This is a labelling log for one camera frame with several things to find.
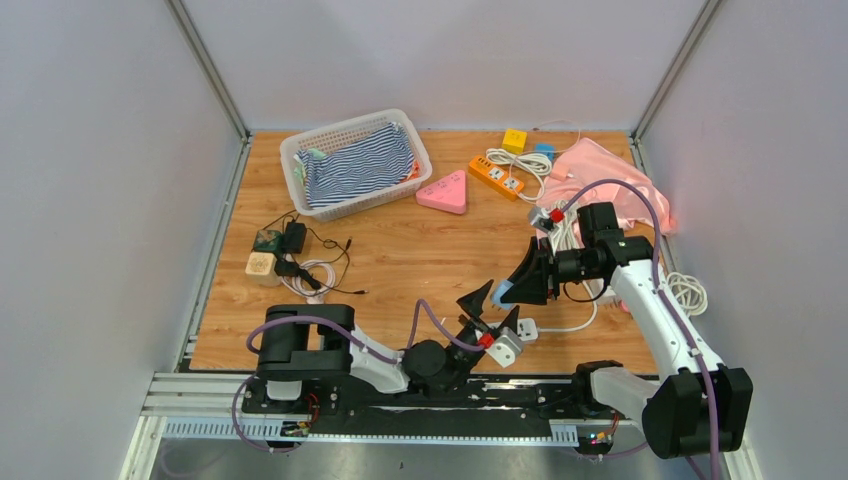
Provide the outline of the blue plug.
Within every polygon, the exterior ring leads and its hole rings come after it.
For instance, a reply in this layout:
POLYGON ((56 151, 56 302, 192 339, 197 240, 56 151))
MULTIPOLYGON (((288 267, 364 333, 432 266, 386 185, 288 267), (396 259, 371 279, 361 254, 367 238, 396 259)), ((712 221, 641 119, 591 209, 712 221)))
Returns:
POLYGON ((492 305, 500 310, 509 311, 514 307, 513 303, 505 302, 503 296, 513 287, 508 279, 502 280, 491 292, 490 301, 492 305))

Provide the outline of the white power strip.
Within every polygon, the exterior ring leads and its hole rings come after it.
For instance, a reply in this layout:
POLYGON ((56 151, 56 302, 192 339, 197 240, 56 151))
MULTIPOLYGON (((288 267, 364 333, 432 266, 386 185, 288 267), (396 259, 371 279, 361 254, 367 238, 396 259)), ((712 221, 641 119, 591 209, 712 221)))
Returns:
POLYGON ((535 342, 539 337, 538 328, 532 318, 504 320, 489 325, 484 333, 478 333, 478 343, 486 348, 494 345, 512 345, 522 348, 525 344, 535 342))

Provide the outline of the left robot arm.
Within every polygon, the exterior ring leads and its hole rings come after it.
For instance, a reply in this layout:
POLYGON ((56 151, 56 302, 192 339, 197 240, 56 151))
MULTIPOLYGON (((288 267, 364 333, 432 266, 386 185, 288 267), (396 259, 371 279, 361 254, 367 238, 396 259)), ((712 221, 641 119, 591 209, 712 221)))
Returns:
POLYGON ((410 337, 399 350, 370 338, 349 305, 273 306, 246 340, 257 356, 254 377, 265 383, 268 400, 283 413, 304 405, 305 383, 312 380, 353 377, 383 395, 453 392, 483 357, 509 367, 538 338, 534 320, 521 317, 519 306, 497 324, 483 321, 483 302, 491 289, 486 283, 458 299, 462 313, 457 334, 440 321, 434 323, 445 344, 410 337))

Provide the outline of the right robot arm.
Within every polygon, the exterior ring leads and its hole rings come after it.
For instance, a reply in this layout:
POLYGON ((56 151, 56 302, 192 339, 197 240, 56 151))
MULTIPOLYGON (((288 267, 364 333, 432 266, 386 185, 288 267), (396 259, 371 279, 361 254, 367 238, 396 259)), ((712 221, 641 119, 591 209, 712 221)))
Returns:
POLYGON ((729 368, 700 338, 674 298, 658 255, 643 236, 619 228, 614 206, 601 202, 577 210, 582 245, 553 251, 531 241, 510 276, 502 299, 544 305, 568 283, 600 279, 627 305, 658 368, 654 385, 612 361, 579 365, 571 403, 584 417, 608 407, 634 421, 662 459, 740 448, 753 395, 742 368, 729 368))

